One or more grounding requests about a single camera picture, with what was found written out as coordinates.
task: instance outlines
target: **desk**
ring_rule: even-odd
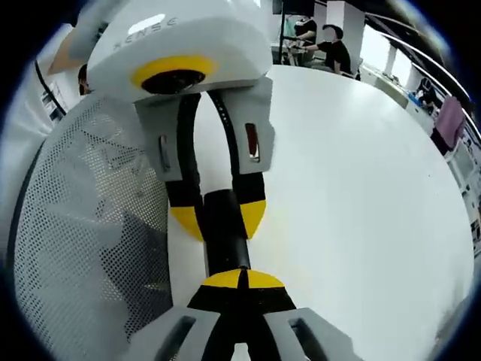
[[[423,359],[473,277],[470,224],[444,158],[372,86],[308,68],[274,66],[268,76],[276,144],[268,207],[249,242],[253,268],[348,334],[364,360]],[[230,187],[227,142],[206,96],[195,149],[202,192]],[[205,278],[203,244],[169,216],[168,249],[174,303],[185,305]]]
[[[406,112],[421,126],[428,136],[431,136],[434,128],[434,120],[421,107],[409,99],[406,90],[401,86],[394,84],[390,79],[385,77],[378,71],[361,66],[361,81],[381,89],[388,96],[393,98]]]

